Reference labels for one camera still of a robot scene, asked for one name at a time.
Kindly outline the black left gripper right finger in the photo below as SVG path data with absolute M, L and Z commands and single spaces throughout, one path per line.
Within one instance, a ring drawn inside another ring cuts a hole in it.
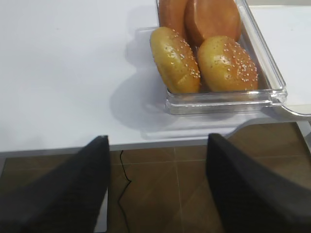
M 208 135 L 206 176 L 225 232 L 311 231 L 311 191 L 265 168 L 218 133 Z

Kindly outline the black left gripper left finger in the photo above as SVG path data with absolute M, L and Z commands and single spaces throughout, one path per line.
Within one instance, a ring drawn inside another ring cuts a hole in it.
M 0 198 L 2 233 L 93 233 L 110 182 L 107 136 Z

